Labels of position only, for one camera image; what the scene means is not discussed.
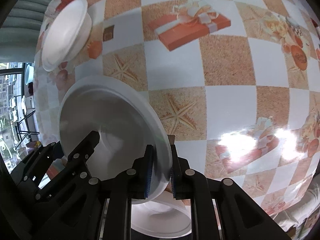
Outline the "white paper bowl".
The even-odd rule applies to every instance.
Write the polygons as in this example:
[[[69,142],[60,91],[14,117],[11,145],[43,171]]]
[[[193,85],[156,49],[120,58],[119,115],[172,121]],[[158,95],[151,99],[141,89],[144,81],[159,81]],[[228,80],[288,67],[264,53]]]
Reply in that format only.
[[[87,166],[100,180],[114,178],[144,155],[147,145],[156,151],[147,201],[167,187],[172,167],[169,139],[146,98],[129,85],[107,76],[88,76],[65,94],[59,111],[59,138],[69,156],[91,131],[99,142]]]
[[[131,228],[157,238],[178,238],[191,233],[191,210],[182,200],[164,191],[156,199],[133,204]]]

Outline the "patterned checkered tablecloth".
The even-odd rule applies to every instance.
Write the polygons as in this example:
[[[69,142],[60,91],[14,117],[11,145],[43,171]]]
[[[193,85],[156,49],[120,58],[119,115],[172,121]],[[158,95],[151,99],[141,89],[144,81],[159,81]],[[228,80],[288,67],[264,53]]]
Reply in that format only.
[[[319,217],[319,38],[303,0],[87,0],[93,28],[80,54],[51,72],[35,60],[36,117],[58,139],[67,90],[88,75],[127,83],[152,105],[180,156],[234,179],[280,226]],[[149,23],[208,4],[230,26],[168,50]]]

